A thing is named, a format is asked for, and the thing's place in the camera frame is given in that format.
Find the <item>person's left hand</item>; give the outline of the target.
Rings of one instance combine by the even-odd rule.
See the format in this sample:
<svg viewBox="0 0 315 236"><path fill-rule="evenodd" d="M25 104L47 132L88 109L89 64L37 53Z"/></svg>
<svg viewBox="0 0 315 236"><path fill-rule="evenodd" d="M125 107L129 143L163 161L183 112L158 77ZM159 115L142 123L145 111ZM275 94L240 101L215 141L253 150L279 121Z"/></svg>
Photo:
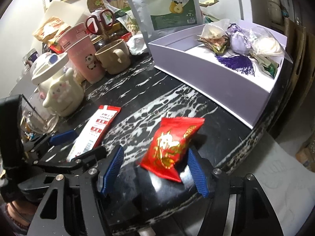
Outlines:
<svg viewBox="0 0 315 236"><path fill-rule="evenodd" d="M1 214L14 235L27 235L37 206L25 200L7 202L1 206Z"/></svg>

